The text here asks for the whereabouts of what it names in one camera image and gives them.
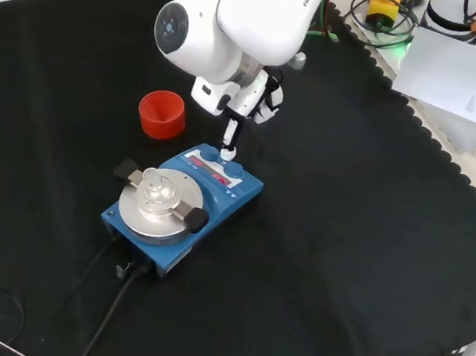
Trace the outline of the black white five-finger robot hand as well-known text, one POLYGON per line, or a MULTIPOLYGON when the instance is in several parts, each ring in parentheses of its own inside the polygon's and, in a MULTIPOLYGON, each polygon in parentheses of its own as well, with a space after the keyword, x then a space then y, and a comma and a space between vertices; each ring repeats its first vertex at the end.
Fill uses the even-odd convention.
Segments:
POLYGON ((221 144, 220 157, 231 161, 236 157, 236 144, 245 120, 263 124, 272 119, 284 101, 283 72, 272 67, 263 68, 256 79, 226 106, 229 118, 221 144))

